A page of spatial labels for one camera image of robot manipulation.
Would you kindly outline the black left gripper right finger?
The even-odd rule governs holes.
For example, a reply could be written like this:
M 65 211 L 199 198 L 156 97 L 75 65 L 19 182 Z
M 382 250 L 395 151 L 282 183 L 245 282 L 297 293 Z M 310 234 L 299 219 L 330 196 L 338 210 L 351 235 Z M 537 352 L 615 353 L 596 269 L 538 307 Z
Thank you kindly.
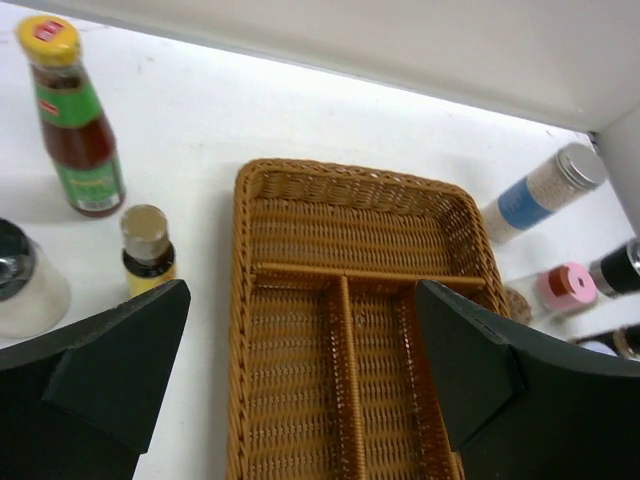
M 639 365 L 491 312 L 431 280 L 417 321 L 470 479 L 635 479 Z

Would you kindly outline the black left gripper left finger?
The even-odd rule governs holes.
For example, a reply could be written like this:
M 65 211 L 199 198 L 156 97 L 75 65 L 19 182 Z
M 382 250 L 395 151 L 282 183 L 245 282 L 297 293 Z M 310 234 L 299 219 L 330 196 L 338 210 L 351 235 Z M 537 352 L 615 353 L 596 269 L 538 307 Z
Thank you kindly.
M 4 479 L 130 479 L 150 446 L 191 295 L 172 280 L 1 351 Z

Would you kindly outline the white salt grinder black top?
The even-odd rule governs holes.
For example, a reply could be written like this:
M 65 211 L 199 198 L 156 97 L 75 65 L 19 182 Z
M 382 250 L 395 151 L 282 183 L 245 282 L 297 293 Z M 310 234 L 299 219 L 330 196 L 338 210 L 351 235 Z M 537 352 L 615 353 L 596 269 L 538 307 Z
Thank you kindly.
M 68 281 L 40 245 L 16 224 L 1 220 L 1 336 L 40 335 L 69 310 Z

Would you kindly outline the small yellow label bottle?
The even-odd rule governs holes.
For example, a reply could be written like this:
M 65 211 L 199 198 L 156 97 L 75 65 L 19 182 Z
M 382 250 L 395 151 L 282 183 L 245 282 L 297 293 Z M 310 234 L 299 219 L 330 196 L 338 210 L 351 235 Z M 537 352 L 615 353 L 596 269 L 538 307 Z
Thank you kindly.
M 135 297 L 177 277 L 176 253 L 165 214 L 150 204 L 126 210 L 120 223 L 122 261 L 129 297 Z

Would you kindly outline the tall blue label spice jar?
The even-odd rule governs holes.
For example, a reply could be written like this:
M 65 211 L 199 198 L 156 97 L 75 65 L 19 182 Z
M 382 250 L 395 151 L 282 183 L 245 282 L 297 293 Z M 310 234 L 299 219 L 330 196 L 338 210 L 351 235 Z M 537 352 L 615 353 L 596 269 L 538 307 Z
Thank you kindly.
M 570 143 L 504 190 L 482 210 L 490 240 L 504 244 L 606 182 L 608 172 L 590 147 Z

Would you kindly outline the red sauce bottle yellow cap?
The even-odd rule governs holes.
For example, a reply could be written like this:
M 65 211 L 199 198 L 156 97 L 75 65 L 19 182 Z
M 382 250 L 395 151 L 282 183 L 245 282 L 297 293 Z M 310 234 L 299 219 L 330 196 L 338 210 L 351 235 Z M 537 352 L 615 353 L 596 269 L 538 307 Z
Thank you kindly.
M 62 18 L 34 15 L 19 22 L 16 38 L 67 202 L 88 217 L 114 213 L 126 195 L 116 138 L 85 69 L 78 31 Z

